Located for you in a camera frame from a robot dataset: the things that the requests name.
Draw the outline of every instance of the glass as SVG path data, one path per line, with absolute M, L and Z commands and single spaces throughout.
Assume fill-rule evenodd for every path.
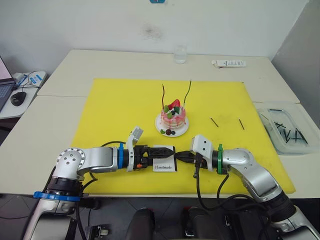
M 177 64 L 184 64 L 187 60 L 187 46 L 177 45 L 174 48 L 173 58 Z

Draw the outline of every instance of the white corner wall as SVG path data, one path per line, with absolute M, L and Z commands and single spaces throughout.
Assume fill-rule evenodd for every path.
M 0 0 L 0 55 L 11 72 L 52 73 L 70 49 L 267 56 L 307 0 Z
M 310 0 L 272 60 L 320 128 L 320 0 Z

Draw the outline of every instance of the black mouse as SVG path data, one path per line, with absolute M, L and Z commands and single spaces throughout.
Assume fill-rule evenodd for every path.
M 16 94 L 13 94 L 10 98 L 12 105 L 20 106 L 24 102 L 26 95 L 27 94 L 24 91 L 20 91 L 20 92 L 17 92 Z

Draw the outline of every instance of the blue ring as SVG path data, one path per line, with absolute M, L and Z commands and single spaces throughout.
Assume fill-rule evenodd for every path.
M 124 164 L 124 144 L 120 143 L 118 148 L 118 156 L 119 156 L 119 164 L 118 169 L 122 169 L 122 165 Z
M 64 196 L 64 195 L 55 195 L 55 194 L 48 194 L 42 191 L 35 191 L 33 194 L 35 199 L 52 199 L 52 200 L 62 200 L 62 201 L 70 201 L 70 202 L 79 202 L 79 196 Z

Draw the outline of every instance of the plastic container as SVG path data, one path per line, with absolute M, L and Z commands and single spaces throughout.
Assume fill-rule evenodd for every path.
M 187 60 L 187 45 L 175 46 L 173 58 L 177 64 L 184 64 Z
M 259 117 L 280 155 L 303 155 L 320 151 L 320 131 L 295 103 L 266 102 Z

